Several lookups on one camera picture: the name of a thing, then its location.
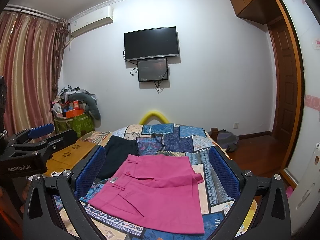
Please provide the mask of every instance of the bed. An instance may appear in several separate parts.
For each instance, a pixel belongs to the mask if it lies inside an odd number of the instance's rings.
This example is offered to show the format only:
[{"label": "bed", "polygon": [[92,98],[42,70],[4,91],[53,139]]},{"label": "bed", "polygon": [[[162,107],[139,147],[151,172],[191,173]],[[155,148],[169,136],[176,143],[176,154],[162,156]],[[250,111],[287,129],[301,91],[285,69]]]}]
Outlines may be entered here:
[{"label": "bed", "polygon": [[[140,155],[167,155],[172,157],[188,156],[192,168],[201,173],[204,182],[199,184],[201,213],[204,220],[205,234],[201,236],[178,235],[161,232],[134,225],[119,218],[112,217],[91,206],[92,199],[108,181],[96,181],[88,194],[80,199],[85,211],[107,240],[207,240],[215,229],[222,223],[225,215],[232,207],[235,199],[229,196],[222,186],[215,169],[209,160],[209,152],[219,147],[215,142],[218,129],[211,129],[211,136],[199,127],[191,127],[174,123],[155,125],[130,125],[114,132],[90,132],[81,137],[80,141],[93,142],[105,146],[109,138],[118,136],[128,140],[136,140]],[[55,196],[60,216],[69,233],[78,236],[73,228],[61,199]],[[247,231],[257,209],[253,201],[251,208],[236,236]]]}]

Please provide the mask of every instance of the wooden door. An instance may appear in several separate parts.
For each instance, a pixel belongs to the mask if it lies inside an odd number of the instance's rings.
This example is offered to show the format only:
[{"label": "wooden door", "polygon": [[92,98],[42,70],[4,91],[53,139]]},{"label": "wooden door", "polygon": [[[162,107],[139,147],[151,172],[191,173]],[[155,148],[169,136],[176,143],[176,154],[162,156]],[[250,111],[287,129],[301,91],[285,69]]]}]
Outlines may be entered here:
[{"label": "wooden door", "polygon": [[297,66],[288,27],[282,18],[269,26],[277,67],[277,106],[273,136],[288,146],[297,108]]},{"label": "wooden door", "polygon": [[236,15],[238,15],[245,7],[245,3],[243,0],[231,0],[231,3]]}]

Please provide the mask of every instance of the monitor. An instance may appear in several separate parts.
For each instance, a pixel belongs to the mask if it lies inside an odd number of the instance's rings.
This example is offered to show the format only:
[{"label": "monitor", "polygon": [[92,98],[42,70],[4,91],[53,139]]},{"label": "monitor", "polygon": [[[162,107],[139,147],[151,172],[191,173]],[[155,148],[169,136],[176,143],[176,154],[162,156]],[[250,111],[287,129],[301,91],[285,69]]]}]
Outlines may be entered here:
[{"label": "monitor", "polygon": [[168,61],[166,58],[138,61],[139,82],[168,80]]},{"label": "monitor", "polygon": [[125,60],[179,56],[176,27],[164,27],[124,34]]}]

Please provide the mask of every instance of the pink shorts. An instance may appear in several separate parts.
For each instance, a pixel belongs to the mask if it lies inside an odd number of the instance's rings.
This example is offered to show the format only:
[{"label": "pink shorts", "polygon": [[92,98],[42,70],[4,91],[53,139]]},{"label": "pink shorts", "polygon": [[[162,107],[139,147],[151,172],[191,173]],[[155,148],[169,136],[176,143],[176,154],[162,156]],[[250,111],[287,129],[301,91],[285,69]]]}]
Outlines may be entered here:
[{"label": "pink shorts", "polygon": [[89,203],[136,225],[177,234],[203,234],[198,183],[188,157],[129,155]]}]

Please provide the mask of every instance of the pink decorative border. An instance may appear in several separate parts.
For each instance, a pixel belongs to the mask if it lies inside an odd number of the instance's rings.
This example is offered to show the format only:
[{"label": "pink decorative border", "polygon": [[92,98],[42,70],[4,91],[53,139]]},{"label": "pink decorative border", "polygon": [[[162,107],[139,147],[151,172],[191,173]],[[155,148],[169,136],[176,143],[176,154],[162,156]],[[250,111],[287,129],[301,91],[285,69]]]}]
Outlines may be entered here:
[{"label": "pink decorative border", "polygon": [[304,105],[320,111],[320,98],[306,95]]}]

